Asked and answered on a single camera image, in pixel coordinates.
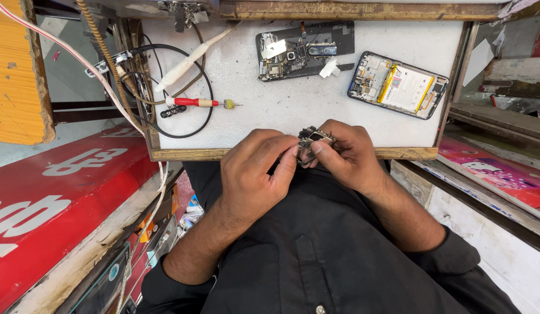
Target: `hairy forearm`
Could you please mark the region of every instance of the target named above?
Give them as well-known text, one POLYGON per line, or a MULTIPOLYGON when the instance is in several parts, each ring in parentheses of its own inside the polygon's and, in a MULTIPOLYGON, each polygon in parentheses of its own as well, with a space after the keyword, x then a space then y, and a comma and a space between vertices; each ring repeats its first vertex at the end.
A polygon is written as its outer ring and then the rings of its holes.
POLYGON ((390 175, 381 176, 377 183, 376 189, 365 196, 398 248, 410 252, 426 251, 442 242, 445 236, 442 225, 390 175))
POLYGON ((163 261, 165 273, 184 284, 201 284, 213 276, 218 258, 249 224, 237 222, 218 199, 163 261))

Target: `red screwdriver handle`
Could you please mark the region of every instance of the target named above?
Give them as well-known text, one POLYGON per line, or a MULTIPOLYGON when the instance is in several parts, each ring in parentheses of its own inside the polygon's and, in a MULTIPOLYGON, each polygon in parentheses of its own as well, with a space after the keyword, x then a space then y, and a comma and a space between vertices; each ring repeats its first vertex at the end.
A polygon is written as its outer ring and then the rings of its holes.
POLYGON ((218 102, 200 98, 190 99, 167 97, 166 104, 176 104, 178 106, 215 107, 218 105, 218 102))

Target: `disassembled smartphone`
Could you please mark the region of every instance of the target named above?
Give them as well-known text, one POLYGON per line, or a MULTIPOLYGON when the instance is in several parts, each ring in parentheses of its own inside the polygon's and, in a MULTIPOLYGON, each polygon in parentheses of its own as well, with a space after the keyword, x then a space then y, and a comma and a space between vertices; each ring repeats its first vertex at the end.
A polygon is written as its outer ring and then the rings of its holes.
POLYGON ((448 86, 448 78, 365 51, 348 96, 412 117, 429 119, 448 86))
POLYGON ((302 148, 308 149, 308 152, 307 152, 308 159, 305 162, 301 160, 302 150, 300 149, 299 152, 297 153, 297 164, 302 167, 308 165, 309 163, 311 163, 311 161, 313 161, 316 158, 315 154, 311 150, 312 142, 323 141, 330 146, 332 146, 332 144, 336 142, 335 138, 315 128, 314 126, 310 126, 306 129, 303 129, 301 132, 299 132, 298 138, 299 138, 299 143, 297 143, 297 145, 301 146, 302 148))
MULTIPOLYGON (((318 75, 331 56, 355 52, 354 23, 329 22, 305 27, 260 33, 255 37, 258 79, 279 79, 318 75)), ((355 64, 337 66, 351 70, 355 64)))

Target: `shirt button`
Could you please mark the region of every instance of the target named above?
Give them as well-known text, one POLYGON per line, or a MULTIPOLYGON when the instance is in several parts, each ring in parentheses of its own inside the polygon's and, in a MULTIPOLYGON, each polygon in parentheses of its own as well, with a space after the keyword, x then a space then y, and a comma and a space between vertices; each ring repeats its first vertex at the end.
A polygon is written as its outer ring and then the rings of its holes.
POLYGON ((326 314, 326 310, 324 310, 324 306, 319 305, 316 307, 316 314, 326 314))

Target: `battery label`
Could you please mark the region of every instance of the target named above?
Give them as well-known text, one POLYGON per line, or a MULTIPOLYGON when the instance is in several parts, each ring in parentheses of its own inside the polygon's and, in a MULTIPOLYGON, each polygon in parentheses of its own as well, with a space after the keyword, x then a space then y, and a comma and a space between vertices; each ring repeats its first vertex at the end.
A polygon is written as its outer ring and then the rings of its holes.
POLYGON ((431 75, 393 65, 378 102, 417 112, 433 80, 431 75))

